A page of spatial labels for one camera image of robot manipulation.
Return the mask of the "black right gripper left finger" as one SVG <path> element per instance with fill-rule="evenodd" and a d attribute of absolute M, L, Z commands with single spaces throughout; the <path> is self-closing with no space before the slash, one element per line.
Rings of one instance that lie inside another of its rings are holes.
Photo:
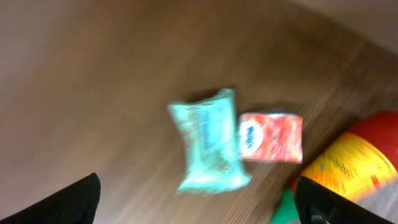
<path fill-rule="evenodd" d="M 92 224 L 101 182 L 92 173 L 47 198 L 1 220 L 1 224 Z"/>

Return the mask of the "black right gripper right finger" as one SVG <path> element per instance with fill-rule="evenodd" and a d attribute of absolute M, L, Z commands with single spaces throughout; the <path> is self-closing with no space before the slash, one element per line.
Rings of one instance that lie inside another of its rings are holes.
<path fill-rule="evenodd" d="M 298 179 L 294 202 L 301 224 L 392 224 L 307 177 Z"/>

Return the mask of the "red sauce bottle green cap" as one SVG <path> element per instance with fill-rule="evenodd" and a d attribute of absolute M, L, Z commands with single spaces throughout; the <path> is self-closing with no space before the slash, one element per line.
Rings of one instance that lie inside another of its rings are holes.
<path fill-rule="evenodd" d="M 378 112 L 353 125 L 309 164 L 282 193 L 272 224 L 299 220 L 297 181 L 307 177 L 351 202 L 397 180 L 397 112 Z"/>

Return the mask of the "red white tissue pack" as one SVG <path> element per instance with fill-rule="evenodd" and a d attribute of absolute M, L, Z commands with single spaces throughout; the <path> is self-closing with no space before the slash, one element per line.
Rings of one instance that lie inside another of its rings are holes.
<path fill-rule="evenodd" d="M 244 160 L 300 164 L 303 118 L 292 113 L 243 113 L 239 155 Z"/>

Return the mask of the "light blue wipes pack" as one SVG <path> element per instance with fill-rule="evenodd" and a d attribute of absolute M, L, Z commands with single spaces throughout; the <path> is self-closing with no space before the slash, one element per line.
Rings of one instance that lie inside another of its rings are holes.
<path fill-rule="evenodd" d="M 250 183 L 239 156 L 234 90 L 167 109 L 185 143 L 187 168 L 178 193 L 220 194 Z"/>

